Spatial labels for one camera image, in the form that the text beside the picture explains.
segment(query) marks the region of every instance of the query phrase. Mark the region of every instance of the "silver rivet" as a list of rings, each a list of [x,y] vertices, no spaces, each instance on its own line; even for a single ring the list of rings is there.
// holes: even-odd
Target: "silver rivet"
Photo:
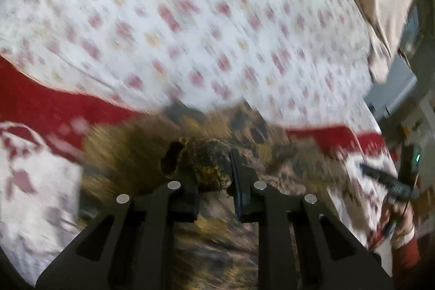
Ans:
[[[260,191],[266,189],[268,184],[264,181],[256,181],[254,182],[254,188],[259,189]]]
[[[128,196],[128,194],[120,194],[118,197],[116,197],[116,201],[119,204],[127,203],[129,200],[130,200],[130,197]]]
[[[305,196],[305,201],[310,204],[314,204],[317,202],[317,197],[314,194],[307,194]]]
[[[181,183],[179,183],[178,181],[170,181],[167,184],[167,187],[169,189],[176,190],[176,189],[179,189],[181,187]]]

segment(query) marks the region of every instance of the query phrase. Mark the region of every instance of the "round metal pin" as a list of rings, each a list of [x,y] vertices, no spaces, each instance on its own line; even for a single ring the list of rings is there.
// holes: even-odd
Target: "round metal pin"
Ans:
[[[167,184],[167,187],[168,187],[169,189],[176,190],[176,189],[179,189],[179,188],[181,187],[181,183],[178,182],[178,181],[170,181],[170,182]]]
[[[130,200],[130,196],[128,194],[120,194],[118,197],[116,197],[116,201],[119,204],[127,203]]]
[[[307,203],[310,204],[314,204],[317,202],[317,197],[314,194],[307,194],[304,199]]]
[[[256,181],[254,182],[254,188],[259,189],[260,191],[266,189],[268,184],[264,181]]]

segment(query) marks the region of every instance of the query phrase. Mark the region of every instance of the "red sleeve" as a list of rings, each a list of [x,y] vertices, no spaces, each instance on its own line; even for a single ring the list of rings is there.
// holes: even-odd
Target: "red sleeve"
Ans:
[[[414,237],[406,245],[392,250],[393,256],[393,280],[397,287],[406,279],[410,271],[420,260],[417,239]]]

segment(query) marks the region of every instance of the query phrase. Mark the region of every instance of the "black tool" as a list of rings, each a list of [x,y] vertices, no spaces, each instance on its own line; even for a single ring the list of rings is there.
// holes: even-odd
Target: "black tool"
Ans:
[[[281,194],[258,181],[237,150],[229,158],[237,216],[259,224],[258,289],[296,290],[297,262],[303,289],[393,289],[379,261],[314,195]],[[173,223],[198,215],[191,176],[150,195],[118,196],[45,269],[36,290],[170,289]]]
[[[388,190],[387,200],[391,205],[396,201],[406,203],[402,215],[392,213],[390,220],[382,229],[382,236],[391,239],[396,231],[397,224],[403,218],[410,199],[418,198],[419,191],[415,189],[418,178],[418,165],[421,158],[421,147],[418,144],[403,145],[401,152],[401,163],[398,178],[384,171],[372,168],[366,164],[361,164],[361,172],[378,183],[385,186]]]

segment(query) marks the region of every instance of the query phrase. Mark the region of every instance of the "camouflage cloth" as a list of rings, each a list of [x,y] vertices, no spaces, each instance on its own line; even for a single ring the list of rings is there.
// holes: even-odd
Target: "camouflage cloth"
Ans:
[[[247,104],[203,114],[174,104],[162,114],[121,126],[95,126],[85,147],[80,214],[92,217],[121,193],[151,192],[180,166],[191,166],[200,185],[198,221],[175,228],[176,289],[255,289],[256,224],[240,224],[233,199],[229,149],[258,178],[282,193],[312,192],[328,206],[329,167],[317,146],[289,141],[284,129],[268,125]]]

